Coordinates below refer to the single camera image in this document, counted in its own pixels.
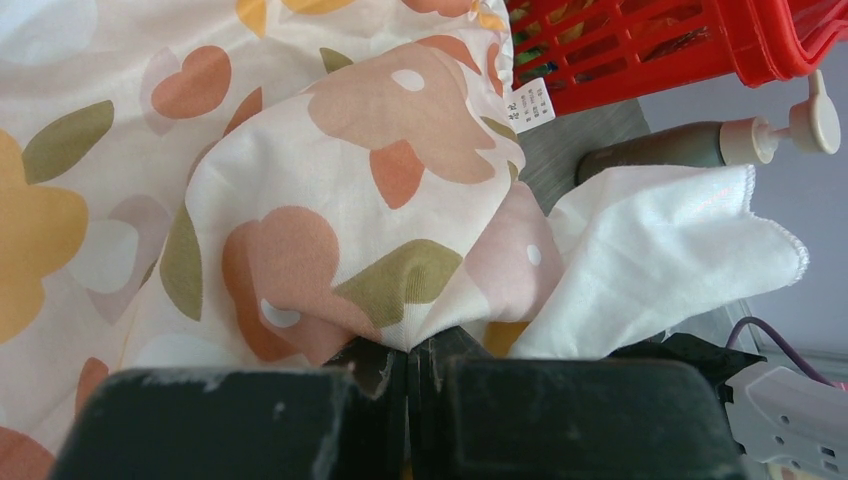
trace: white cloth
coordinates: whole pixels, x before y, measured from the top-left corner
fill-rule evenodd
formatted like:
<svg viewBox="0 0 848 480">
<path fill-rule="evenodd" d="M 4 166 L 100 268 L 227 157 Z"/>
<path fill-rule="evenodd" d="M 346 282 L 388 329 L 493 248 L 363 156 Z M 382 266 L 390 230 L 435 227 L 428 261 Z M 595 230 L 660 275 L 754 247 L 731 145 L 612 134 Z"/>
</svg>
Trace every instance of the white cloth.
<svg viewBox="0 0 848 480">
<path fill-rule="evenodd" d="M 511 357 L 601 358 L 686 318 L 800 280 L 804 245 L 750 211 L 754 167 L 621 167 L 548 220 L 565 275 Z"/>
</svg>

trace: gray table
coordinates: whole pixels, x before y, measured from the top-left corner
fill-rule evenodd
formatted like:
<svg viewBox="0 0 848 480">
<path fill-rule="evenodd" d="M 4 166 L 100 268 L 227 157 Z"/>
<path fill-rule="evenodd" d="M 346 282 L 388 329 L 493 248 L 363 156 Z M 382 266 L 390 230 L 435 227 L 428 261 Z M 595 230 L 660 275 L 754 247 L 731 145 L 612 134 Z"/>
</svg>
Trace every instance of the gray table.
<svg viewBox="0 0 848 480">
<path fill-rule="evenodd" d="M 547 215 L 574 188 L 577 162 L 590 150 L 650 133 L 636 100 L 558 117 L 518 136 L 527 166 L 519 179 Z"/>
</svg>

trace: red basket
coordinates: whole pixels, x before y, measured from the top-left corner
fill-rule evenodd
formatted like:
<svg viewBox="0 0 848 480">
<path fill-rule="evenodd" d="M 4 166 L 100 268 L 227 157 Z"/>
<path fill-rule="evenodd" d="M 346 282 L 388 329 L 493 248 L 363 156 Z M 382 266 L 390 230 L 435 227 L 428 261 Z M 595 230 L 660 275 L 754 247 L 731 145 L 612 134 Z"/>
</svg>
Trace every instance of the red basket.
<svg viewBox="0 0 848 480">
<path fill-rule="evenodd" d="M 848 0 L 509 0 L 515 84 L 543 76 L 557 114 L 736 72 L 809 74 L 848 38 Z"/>
</svg>

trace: fabric label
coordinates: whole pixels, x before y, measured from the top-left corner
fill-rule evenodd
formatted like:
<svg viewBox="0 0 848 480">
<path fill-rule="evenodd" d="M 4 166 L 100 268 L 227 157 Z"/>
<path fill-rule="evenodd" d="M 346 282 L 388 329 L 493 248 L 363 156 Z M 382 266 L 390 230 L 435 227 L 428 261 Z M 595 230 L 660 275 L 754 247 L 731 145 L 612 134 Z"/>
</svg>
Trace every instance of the fabric label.
<svg viewBox="0 0 848 480">
<path fill-rule="evenodd" d="M 507 95 L 506 109 L 515 133 L 548 123 L 556 117 L 544 78 L 537 78 Z"/>
</svg>

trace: purple cable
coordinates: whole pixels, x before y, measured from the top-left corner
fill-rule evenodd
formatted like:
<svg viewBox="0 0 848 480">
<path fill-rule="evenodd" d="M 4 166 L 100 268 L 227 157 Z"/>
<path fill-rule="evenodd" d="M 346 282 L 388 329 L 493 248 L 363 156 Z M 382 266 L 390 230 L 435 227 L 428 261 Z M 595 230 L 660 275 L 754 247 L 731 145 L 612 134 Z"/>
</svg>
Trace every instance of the purple cable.
<svg viewBox="0 0 848 480">
<path fill-rule="evenodd" d="M 832 383 L 830 383 L 826 378 L 824 378 L 824 375 L 817 372 L 812 365 L 810 365 L 809 363 L 807 363 L 806 360 L 801 358 L 801 355 L 799 355 L 798 352 L 796 352 L 795 349 L 792 348 L 792 346 L 789 345 L 789 343 L 784 340 L 784 338 L 780 336 L 779 333 L 777 333 L 777 330 L 775 330 L 774 327 L 766 323 L 765 320 L 759 319 L 757 317 L 745 317 L 742 320 L 739 320 L 739 322 L 736 324 L 735 327 L 733 327 L 733 330 L 730 332 L 730 337 L 727 338 L 727 345 L 725 345 L 725 348 L 730 348 L 731 346 L 733 346 L 733 344 L 736 342 L 736 339 L 739 338 L 739 334 L 742 333 L 742 329 L 745 328 L 745 325 L 748 324 L 756 325 L 760 327 L 762 331 L 766 332 L 766 334 L 771 337 L 772 340 L 774 340 L 774 343 L 776 343 L 777 346 L 780 347 L 781 350 L 783 350 L 783 353 L 785 353 L 786 356 L 789 357 L 790 360 L 792 360 L 792 363 L 797 365 L 798 368 L 802 372 L 804 372 L 804 374 L 806 374 L 808 377 L 825 385 L 829 385 L 831 387 L 833 386 Z"/>
</svg>

